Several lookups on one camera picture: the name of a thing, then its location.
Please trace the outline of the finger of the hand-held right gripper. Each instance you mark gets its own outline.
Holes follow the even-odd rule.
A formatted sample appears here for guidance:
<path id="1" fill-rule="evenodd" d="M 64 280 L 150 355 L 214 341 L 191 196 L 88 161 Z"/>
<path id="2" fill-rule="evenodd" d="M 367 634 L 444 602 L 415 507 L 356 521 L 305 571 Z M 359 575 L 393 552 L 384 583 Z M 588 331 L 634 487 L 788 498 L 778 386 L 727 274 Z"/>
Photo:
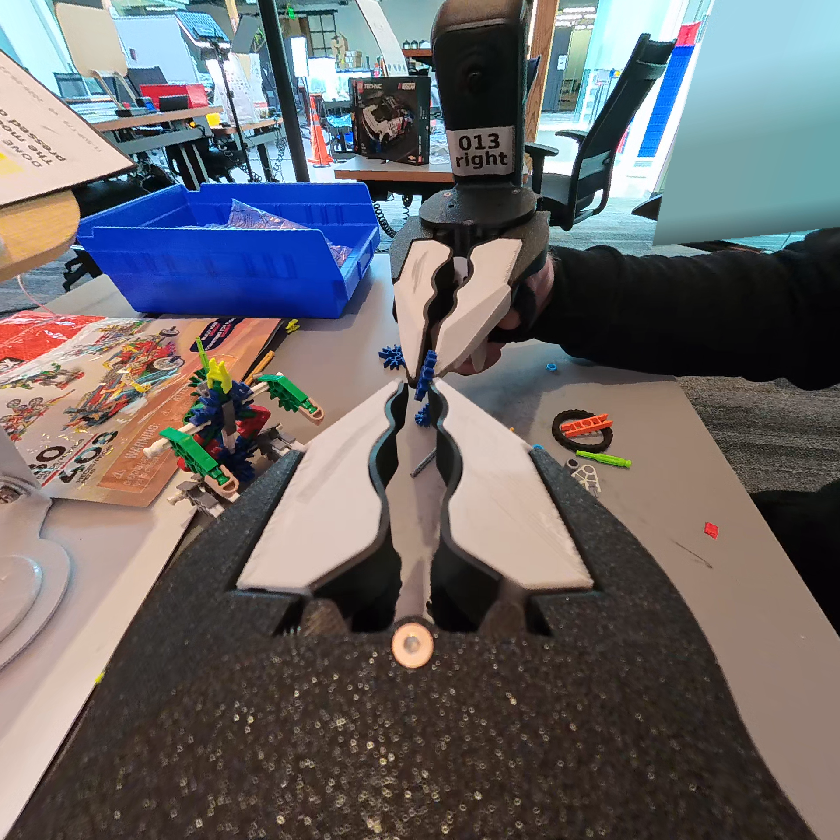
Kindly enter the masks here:
<path id="1" fill-rule="evenodd" d="M 435 307 L 443 299 L 438 282 L 451 274 L 454 250 L 434 239 L 414 240 L 394 284 L 395 318 L 398 325 L 406 376 L 419 384 L 427 352 L 434 349 L 433 330 L 440 316 Z"/>
<path id="2" fill-rule="evenodd" d="M 453 371 L 470 357 L 507 314 L 521 250 L 518 238 L 498 238 L 473 248 L 469 256 L 472 276 L 457 289 L 454 306 L 437 330 L 436 377 Z"/>

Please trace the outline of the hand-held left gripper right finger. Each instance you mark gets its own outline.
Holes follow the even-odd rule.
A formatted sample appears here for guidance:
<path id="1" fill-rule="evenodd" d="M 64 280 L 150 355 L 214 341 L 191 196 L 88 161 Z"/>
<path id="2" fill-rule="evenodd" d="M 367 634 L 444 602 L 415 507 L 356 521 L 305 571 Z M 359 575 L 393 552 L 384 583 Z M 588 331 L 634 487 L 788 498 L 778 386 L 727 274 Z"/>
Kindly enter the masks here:
<path id="1" fill-rule="evenodd" d="M 532 457 L 532 447 L 453 386 L 429 393 L 446 484 L 433 588 L 451 599 L 589 592 L 594 581 Z"/>

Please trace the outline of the person's right forearm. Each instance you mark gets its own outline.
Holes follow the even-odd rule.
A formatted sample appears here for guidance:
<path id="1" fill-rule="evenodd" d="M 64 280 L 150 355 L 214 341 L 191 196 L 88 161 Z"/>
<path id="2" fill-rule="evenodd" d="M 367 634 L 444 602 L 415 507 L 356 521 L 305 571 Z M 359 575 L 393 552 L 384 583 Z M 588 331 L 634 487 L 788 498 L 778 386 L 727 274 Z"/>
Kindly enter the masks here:
<path id="1" fill-rule="evenodd" d="M 546 308 L 528 331 L 568 355 L 652 375 L 839 383 L 839 232 L 771 254 L 642 257 L 556 248 Z"/>

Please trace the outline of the person's right hand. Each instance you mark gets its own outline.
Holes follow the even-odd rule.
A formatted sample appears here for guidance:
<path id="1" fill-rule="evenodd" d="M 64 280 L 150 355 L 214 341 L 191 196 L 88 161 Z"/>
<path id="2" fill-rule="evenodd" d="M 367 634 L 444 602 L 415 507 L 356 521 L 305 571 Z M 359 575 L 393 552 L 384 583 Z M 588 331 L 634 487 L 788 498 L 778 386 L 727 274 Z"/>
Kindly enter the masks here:
<path id="1" fill-rule="evenodd" d="M 523 280 L 518 288 L 516 313 L 519 327 L 530 330 L 550 302 L 554 281 L 554 261 L 548 253 L 540 270 Z"/>

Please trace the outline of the black rubber tyre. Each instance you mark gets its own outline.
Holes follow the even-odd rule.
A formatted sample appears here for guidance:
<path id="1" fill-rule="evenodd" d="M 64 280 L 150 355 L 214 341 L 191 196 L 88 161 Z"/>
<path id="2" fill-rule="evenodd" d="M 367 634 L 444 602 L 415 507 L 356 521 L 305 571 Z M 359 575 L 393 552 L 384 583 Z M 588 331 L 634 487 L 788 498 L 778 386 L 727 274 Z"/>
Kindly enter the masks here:
<path id="1" fill-rule="evenodd" d="M 565 437 L 560 432 L 560 424 L 563 421 L 581 417 L 590 417 L 593 415 L 593 413 L 581 409 L 569 409 L 557 414 L 552 423 L 552 434 L 554 439 L 561 444 L 561 446 L 572 452 L 581 449 L 584 452 L 605 453 L 613 443 L 613 427 L 607 429 L 603 434 L 588 434 L 581 437 Z"/>

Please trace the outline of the black office chair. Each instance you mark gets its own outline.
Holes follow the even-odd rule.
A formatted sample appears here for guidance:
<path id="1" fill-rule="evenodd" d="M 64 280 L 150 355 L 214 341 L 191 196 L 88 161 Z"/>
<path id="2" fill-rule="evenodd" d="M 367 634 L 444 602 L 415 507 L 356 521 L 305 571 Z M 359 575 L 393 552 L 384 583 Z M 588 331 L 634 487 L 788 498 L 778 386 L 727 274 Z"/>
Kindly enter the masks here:
<path id="1" fill-rule="evenodd" d="M 578 144 L 570 175 L 544 172 L 546 158 L 557 154 L 554 148 L 540 143 L 524 145 L 532 161 L 528 184 L 537 194 L 538 210 L 549 214 L 550 226 L 569 232 L 606 207 L 617 150 L 637 110 L 664 74 L 675 46 L 674 39 L 654 41 L 648 34 L 640 35 L 592 126 L 587 131 L 556 132 L 556 136 Z"/>

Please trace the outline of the orange traffic cone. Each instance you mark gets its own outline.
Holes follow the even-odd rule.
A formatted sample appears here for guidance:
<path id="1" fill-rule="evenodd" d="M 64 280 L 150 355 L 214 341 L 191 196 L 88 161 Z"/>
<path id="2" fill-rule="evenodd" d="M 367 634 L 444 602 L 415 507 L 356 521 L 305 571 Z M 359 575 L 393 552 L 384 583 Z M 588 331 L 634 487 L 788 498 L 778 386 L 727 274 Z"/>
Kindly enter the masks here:
<path id="1" fill-rule="evenodd" d="M 334 160 L 324 139 L 314 96 L 309 97 L 309 106 L 311 154 L 308 158 L 308 163 L 316 167 L 330 166 L 334 163 Z"/>

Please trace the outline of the clear plastic bag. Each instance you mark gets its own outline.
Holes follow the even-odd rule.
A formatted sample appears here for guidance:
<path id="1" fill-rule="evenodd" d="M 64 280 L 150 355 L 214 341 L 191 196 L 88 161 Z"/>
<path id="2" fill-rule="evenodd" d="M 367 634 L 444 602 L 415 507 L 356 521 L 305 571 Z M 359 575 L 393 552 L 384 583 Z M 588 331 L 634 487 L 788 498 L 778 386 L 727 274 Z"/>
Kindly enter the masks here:
<path id="1" fill-rule="evenodd" d="M 244 230 L 276 230 L 281 232 L 306 232 L 313 230 L 304 224 L 300 224 L 282 216 L 277 216 L 268 211 L 258 209 L 244 202 L 234 199 L 229 214 L 222 228 L 244 229 Z M 336 265 L 341 267 L 350 257 L 352 248 L 346 245 L 336 245 L 327 235 L 324 235 L 327 247 Z"/>

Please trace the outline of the stack of blue and red bins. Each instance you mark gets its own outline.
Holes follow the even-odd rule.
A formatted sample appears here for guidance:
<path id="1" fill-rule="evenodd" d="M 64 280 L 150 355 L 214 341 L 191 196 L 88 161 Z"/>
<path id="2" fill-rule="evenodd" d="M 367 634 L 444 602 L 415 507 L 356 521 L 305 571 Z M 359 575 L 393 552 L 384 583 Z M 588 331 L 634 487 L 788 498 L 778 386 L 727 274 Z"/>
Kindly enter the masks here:
<path id="1" fill-rule="evenodd" d="M 700 27 L 701 21 L 696 21 L 683 24 L 679 28 L 675 47 L 661 78 L 661 85 L 639 147 L 637 157 L 640 159 L 653 159 L 658 152 L 679 91 L 686 78 L 690 59 L 697 45 Z"/>

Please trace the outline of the black steel pole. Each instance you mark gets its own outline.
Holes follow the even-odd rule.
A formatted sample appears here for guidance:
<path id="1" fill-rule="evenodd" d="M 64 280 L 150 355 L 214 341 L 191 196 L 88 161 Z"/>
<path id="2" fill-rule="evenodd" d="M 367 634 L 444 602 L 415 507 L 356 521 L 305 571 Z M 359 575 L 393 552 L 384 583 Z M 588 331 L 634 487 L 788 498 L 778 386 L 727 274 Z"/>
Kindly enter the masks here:
<path id="1" fill-rule="evenodd" d="M 258 1 L 258 7 L 268 50 L 269 63 L 276 83 L 276 94 L 280 104 L 283 127 L 286 131 L 287 147 L 293 171 L 298 183 L 309 183 L 308 161 L 302 143 L 285 43 L 277 13 L 277 3 L 275 1 Z"/>

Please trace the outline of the blue plastic storage bin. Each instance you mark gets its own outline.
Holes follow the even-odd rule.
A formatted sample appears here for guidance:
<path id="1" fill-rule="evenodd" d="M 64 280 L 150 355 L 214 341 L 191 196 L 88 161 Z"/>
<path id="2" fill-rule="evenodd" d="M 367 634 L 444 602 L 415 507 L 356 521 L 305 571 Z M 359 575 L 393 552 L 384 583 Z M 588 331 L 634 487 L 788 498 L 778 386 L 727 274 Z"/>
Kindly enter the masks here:
<path id="1" fill-rule="evenodd" d="M 232 201 L 304 224 L 223 228 Z M 352 248 L 337 266 L 324 235 Z M 133 310 L 186 316 L 338 319 L 380 243 L 359 182 L 174 185 L 84 218 L 78 243 Z"/>

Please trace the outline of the red printed toy package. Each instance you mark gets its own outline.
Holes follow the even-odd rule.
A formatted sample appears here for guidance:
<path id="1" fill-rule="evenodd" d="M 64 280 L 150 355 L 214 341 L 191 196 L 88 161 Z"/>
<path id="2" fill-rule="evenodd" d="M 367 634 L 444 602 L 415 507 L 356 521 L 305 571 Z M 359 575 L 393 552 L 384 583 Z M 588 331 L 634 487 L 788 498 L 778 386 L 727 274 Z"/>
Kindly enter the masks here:
<path id="1" fill-rule="evenodd" d="M 243 380 L 280 326 L 260 318 L 2 321 L 2 427 L 48 497 L 147 508 L 176 472 L 144 449 L 195 402 L 195 341 Z"/>

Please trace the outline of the black light stand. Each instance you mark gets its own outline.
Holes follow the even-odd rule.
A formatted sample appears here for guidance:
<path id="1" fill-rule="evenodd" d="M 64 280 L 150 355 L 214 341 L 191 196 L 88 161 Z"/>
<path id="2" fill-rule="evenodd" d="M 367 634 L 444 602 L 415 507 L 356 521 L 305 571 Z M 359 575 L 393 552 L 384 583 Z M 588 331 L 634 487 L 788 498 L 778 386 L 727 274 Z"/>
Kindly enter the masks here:
<path id="1" fill-rule="evenodd" d="M 185 35 L 198 49 L 213 80 L 216 104 L 223 109 L 227 123 L 234 128 L 250 182 L 255 181 L 245 144 L 244 126 L 256 123 L 258 109 L 252 96 L 250 71 L 234 53 L 230 38 L 217 21 L 206 13 L 178 12 L 178 22 Z"/>

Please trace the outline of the printed instruction sheet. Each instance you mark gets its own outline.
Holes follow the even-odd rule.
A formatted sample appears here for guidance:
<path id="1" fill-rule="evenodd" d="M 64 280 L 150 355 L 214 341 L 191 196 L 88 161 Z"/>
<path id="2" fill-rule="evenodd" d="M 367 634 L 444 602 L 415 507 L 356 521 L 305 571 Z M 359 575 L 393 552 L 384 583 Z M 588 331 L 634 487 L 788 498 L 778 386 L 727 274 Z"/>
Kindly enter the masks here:
<path id="1" fill-rule="evenodd" d="M 4 52 L 1 207 L 131 172 L 134 161 Z"/>

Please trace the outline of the wooden post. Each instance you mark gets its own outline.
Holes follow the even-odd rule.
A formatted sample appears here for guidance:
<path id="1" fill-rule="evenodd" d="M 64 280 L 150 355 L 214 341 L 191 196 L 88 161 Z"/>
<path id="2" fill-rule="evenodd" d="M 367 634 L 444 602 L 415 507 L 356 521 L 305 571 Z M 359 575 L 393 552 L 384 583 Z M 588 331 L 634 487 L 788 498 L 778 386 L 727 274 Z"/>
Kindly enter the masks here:
<path id="1" fill-rule="evenodd" d="M 534 1 L 531 3 L 529 57 L 531 59 L 539 58 L 539 65 L 528 93 L 525 111 L 525 139 L 528 142 L 536 140 L 539 128 L 559 3 L 559 1 Z"/>

